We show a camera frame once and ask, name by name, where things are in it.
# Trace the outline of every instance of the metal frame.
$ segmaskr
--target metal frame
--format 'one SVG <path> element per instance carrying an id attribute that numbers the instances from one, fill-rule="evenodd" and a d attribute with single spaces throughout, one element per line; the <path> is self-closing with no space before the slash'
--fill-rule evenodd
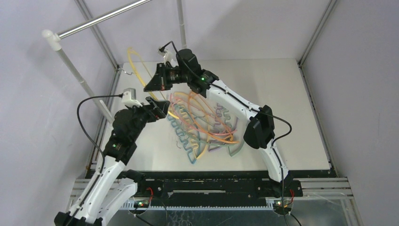
<path id="1" fill-rule="evenodd" d="M 129 3 L 125 6 L 116 8 L 112 11 L 109 11 L 105 14 L 102 14 L 100 16 L 97 17 L 93 17 L 90 10 L 87 7 L 87 4 L 85 3 L 84 0 L 75 0 L 78 8 L 80 9 L 82 15 L 84 16 L 84 18 L 87 20 L 81 24 L 78 24 L 74 27 L 71 27 L 69 29 L 66 29 L 62 32 L 59 32 L 55 35 L 53 35 L 53 37 L 51 37 L 49 39 L 49 37 L 46 37 L 47 40 L 49 41 L 49 44 L 52 46 L 52 48 L 57 51 L 59 53 L 59 55 L 61 56 L 62 60 L 67 64 L 67 66 L 70 68 L 71 72 L 75 75 L 75 77 L 81 77 L 81 75 L 79 74 L 79 72 L 77 70 L 74 70 L 74 66 L 72 64 L 72 62 L 70 62 L 70 60 L 68 59 L 68 57 L 66 56 L 66 54 L 61 50 L 61 46 L 59 46 L 59 49 L 57 49 L 57 45 L 55 45 L 53 42 L 59 42 L 61 39 L 64 39 L 70 35 L 73 35 L 79 31 L 82 31 L 84 29 L 87 28 L 91 28 L 96 40 L 98 41 L 101 49 L 103 50 L 103 52 L 105 53 L 105 55 L 107 56 L 108 60 L 110 61 L 112 67 L 114 69 L 118 68 L 118 64 L 117 61 L 115 59 L 115 57 L 112 54 L 112 51 L 110 50 L 101 30 L 98 28 L 97 24 L 107 20 L 109 18 L 112 18 L 114 16 L 117 16 L 123 12 L 126 12 L 130 9 L 133 9 L 137 6 L 140 6 L 142 4 L 145 4 L 147 2 L 149 2 L 151 0 L 139 0 L 133 3 Z M 298 67 L 300 69 L 302 78 L 303 78 L 303 82 L 305 85 L 305 88 L 308 92 L 309 95 L 309 100 L 310 103 L 312 105 L 313 108 L 313 113 L 314 116 L 316 118 L 317 121 L 317 125 L 319 128 L 319 132 L 320 135 L 323 139 L 323 143 L 325 145 L 325 149 L 327 151 L 327 154 L 330 158 L 330 163 L 331 163 L 331 167 L 334 170 L 333 174 L 330 174 L 330 172 L 328 172 L 328 174 L 330 175 L 326 175 L 324 177 L 328 177 L 328 176 L 337 176 L 338 175 L 338 171 L 336 170 L 336 168 L 334 168 L 335 163 L 334 163 L 334 159 L 332 157 L 332 154 L 330 153 L 330 149 L 328 148 L 328 141 L 327 138 L 325 137 L 325 134 L 323 132 L 323 128 L 321 126 L 321 123 L 319 121 L 319 114 L 317 111 L 317 108 L 315 106 L 314 100 L 312 98 L 311 95 L 311 91 L 309 89 L 308 83 L 306 81 L 306 76 L 305 73 L 303 71 L 303 65 L 309 55 L 309 53 L 311 52 L 311 49 L 314 45 L 314 43 L 316 42 L 316 40 L 318 39 L 321 31 L 323 30 L 326 22 L 328 21 L 329 17 L 332 14 L 332 11 L 334 10 L 336 4 L 337 4 L 338 0 L 331 0 L 326 8 L 326 10 L 323 13 L 322 18 L 320 19 L 311 39 L 309 40 L 300 60 L 298 61 Z M 186 43 L 186 35 L 185 35 L 185 26 L 184 26 L 184 15 L 183 15 L 183 6 L 182 6 L 182 1 L 181 0 L 176 0 L 177 3 L 177 11 L 178 11 L 178 15 L 179 15 L 179 28 L 180 28 L 180 35 L 181 35 L 181 42 L 182 42 L 182 47 L 186 48 L 187 47 L 187 43 Z M 120 71 L 118 71 L 115 75 L 114 81 L 111 85 L 111 89 L 110 89 L 110 93 L 113 93 L 115 88 L 116 88 L 116 84 L 118 81 L 120 75 Z M 94 95 L 92 92 L 88 92 L 88 90 L 86 90 L 87 93 L 92 96 Z M 109 108 L 111 105 L 111 103 L 109 101 L 107 101 L 107 107 Z M 105 110 L 104 109 L 104 105 L 101 105 L 99 103 L 96 103 L 97 107 L 99 107 L 102 111 Z M 106 124 L 105 119 L 102 119 L 99 127 L 98 127 L 98 134 L 97 134 L 97 138 L 96 141 L 97 143 L 100 143 L 102 140 L 102 136 L 104 135 L 104 125 Z M 359 212 L 357 210 L 354 198 L 353 198 L 353 194 L 349 185 L 349 182 L 346 178 L 299 178 L 297 179 L 301 182 L 302 184 L 302 188 L 303 188 L 303 197 L 296 197 L 295 199 L 302 199 L 302 200 L 317 200 L 317 199 L 328 199 L 328 200 L 340 200 L 343 210 L 345 211 L 345 217 L 347 220 L 347 223 L 349 226 L 352 225 L 363 225 L 363 223 L 361 222 L 361 219 L 359 217 Z M 78 197 L 80 195 L 80 193 L 83 191 L 84 187 L 86 187 L 88 180 L 87 179 L 77 179 L 75 182 L 75 185 L 73 187 L 73 191 L 71 194 L 71 199 L 69 202 L 69 206 L 72 204 L 73 200 Z M 117 185 L 118 181 L 115 181 L 113 188 Z M 252 207 L 252 208 L 244 208 L 246 210 L 250 210 L 253 208 L 265 208 L 265 209 L 270 209 L 270 204 L 271 201 L 273 202 L 275 199 L 274 198 L 270 198 L 270 199 L 266 199 L 265 200 L 265 206 L 262 207 Z M 128 208 L 129 209 L 129 202 L 127 202 L 124 205 L 124 208 Z M 162 210 L 162 207 L 151 207 L 152 209 L 160 209 Z M 169 207 L 170 210 L 178 210 L 178 209 L 184 209 L 187 210 L 184 207 Z"/>

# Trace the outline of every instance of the white pipe connector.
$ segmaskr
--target white pipe connector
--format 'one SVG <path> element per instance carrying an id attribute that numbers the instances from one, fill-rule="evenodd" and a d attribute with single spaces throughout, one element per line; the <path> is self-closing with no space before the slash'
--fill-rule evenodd
<path id="1" fill-rule="evenodd" d="M 59 43 L 61 39 L 57 34 L 54 34 L 50 30 L 43 30 L 41 35 L 47 40 L 48 44 L 54 51 L 59 51 L 61 49 L 61 45 Z"/>

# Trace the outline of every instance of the gray wall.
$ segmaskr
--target gray wall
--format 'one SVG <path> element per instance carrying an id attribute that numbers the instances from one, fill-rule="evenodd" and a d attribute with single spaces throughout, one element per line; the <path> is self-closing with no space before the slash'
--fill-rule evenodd
<path id="1" fill-rule="evenodd" d="M 399 225 L 399 2 L 342 0 L 305 72 L 365 225 Z"/>
<path id="2" fill-rule="evenodd" d="M 72 0 L 3 1 L 0 7 L 0 218 L 1 225 L 52 225 L 65 210 L 90 143 L 76 119 L 87 97 L 41 37 L 83 21 Z M 90 30 L 61 42 L 97 94 L 112 68 Z M 100 115 L 93 103 L 82 119 L 94 135 Z"/>

